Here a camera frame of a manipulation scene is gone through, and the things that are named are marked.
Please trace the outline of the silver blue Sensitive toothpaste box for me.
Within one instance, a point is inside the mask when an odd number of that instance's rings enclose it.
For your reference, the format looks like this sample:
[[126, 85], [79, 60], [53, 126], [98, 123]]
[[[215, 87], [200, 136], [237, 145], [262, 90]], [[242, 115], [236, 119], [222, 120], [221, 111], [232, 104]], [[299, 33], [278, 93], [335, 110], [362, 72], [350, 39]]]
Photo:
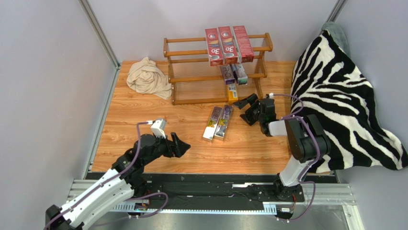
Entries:
[[236, 82], [230, 65], [220, 66], [220, 71], [222, 73], [225, 85], [234, 84]]

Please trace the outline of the silver purple R&O toothpaste box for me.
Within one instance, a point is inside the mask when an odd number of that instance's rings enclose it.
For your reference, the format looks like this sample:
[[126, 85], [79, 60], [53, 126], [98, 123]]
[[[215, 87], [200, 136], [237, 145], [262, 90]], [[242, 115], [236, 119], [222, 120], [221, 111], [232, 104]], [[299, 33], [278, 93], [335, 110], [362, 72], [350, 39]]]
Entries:
[[231, 64], [233, 70], [234, 78], [238, 85], [247, 85], [248, 76], [242, 64]]

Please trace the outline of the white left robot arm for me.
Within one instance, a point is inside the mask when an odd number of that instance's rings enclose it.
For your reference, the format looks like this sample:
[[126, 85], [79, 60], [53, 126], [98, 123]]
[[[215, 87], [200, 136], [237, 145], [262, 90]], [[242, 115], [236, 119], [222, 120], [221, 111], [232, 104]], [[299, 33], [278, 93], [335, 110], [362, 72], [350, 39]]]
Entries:
[[162, 156], [180, 158], [191, 148], [176, 133], [170, 136], [139, 136], [134, 146], [85, 192], [61, 207], [50, 206], [45, 212], [44, 229], [88, 230], [116, 205], [133, 198], [147, 199], [142, 177], [145, 166]]

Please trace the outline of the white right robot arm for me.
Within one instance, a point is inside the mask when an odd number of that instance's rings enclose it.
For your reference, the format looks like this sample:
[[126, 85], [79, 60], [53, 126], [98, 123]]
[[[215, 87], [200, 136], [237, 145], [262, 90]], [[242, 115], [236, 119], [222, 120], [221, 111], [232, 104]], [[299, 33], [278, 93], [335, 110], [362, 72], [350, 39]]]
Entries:
[[316, 115], [297, 116], [295, 113], [277, 118], [274, 94], [259, 99], [252, 94], [234, 102], [238, 109], [249, 105], [241, 115], [248, 124], [259, 123], [261, 132], [268, 137], [286, 136], [291, 158], [273, 183], [273, 195], [277, 200], [293, 197], [304, 183], [309, 169], [331, 151], [331, 143]]

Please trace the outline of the orange toothpaste box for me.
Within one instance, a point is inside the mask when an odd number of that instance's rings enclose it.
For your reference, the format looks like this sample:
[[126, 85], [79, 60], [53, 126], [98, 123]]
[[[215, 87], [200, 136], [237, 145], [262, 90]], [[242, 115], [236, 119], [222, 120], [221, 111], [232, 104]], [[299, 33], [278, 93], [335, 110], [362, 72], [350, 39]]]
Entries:
[[239, 100], [237, 86], [235, 83], [226, 85], [227, 101], [229, 104], [233, 104]]

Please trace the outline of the red 3D toothpaste box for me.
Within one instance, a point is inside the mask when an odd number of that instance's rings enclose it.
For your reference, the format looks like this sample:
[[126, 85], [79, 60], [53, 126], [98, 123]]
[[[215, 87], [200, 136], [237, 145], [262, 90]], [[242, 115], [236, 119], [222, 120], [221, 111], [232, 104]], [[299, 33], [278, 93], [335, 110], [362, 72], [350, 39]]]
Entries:
[[212, 67], [222, 66], [224, 59], [221, 50], [218, 29], [217, 28], [205, 29], [205, 39], [210, 66]]
[[238, 53], [235, 46], [234, 37], [229, 26], [218, 27], [219, 38], [224, 57], [224, 64], [236, 64], [238, 62]]

